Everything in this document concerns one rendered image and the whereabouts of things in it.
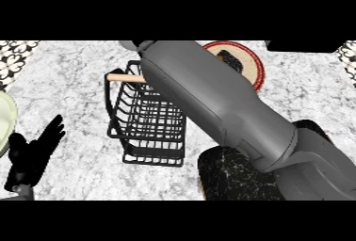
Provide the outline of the black appliance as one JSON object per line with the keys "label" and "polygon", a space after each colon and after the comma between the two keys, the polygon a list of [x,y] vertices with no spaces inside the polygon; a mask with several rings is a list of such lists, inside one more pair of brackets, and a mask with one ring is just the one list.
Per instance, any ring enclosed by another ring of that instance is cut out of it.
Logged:
{"label": "black appliance", "polygon": [[334,53],[346,40],[268,40],[266,47],[272,52]]}

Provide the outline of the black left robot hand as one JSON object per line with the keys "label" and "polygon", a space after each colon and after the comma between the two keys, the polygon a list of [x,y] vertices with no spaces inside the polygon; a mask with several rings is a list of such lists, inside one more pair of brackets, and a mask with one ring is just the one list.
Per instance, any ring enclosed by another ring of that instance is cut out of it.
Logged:
{"label": "black left robot hand", "polygon": [[30,187],[37,185],[64,135],[62,115],[55,116],[40,137],[31,142],[27,142],[19,133],[11,134],[9,159],[12,168],[5,184],[8,191],[14,192],[21,185]]}

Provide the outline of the round beige red-rimmed placemat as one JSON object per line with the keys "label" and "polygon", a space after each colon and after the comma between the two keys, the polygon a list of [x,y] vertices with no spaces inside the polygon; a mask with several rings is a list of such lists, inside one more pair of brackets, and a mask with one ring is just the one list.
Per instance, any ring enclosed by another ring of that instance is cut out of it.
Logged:
{"label": "round beige red-rimmed placemat", "polygon": [[228,50],[240,59],[244,70],[240,72],[250,80],[254,90],[260,91],[265,84],[265,66],[257,54],[241,43],[229,40],[216,40],[207,43],[203,48],[217,56],[222,50]]}

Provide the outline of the pale green plate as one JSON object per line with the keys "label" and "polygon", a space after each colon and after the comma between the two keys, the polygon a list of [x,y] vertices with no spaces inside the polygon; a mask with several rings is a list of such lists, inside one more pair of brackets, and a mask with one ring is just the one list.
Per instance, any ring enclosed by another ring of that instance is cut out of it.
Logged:
{"label": "pale green plate", "polygon": [[14,98],[0,90],[0,157],[9,149],[9,136],[15,130],[17,114]]}

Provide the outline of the dark purple eggplant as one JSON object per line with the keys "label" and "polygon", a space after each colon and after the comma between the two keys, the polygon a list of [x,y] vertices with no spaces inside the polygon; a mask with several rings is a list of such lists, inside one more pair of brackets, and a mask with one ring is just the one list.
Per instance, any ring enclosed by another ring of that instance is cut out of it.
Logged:
{"label": "dark purple eggplant", "polygon": [[222,50],[217,54],[217,58],[228,64],[228,66],[237,71],[243,72],[244,65],[240,59],[231,54],[228,50]]}

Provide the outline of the black speckled tray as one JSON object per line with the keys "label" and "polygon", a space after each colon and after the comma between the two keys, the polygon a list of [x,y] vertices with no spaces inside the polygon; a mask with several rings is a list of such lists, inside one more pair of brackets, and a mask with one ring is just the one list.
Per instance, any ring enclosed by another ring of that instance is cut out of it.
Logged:
{"label": "black speckled tray", "polygon": [[216,146],[198,158],[204,198],[209,201],[284,201],[274,174],[259,172],[248,158]]}

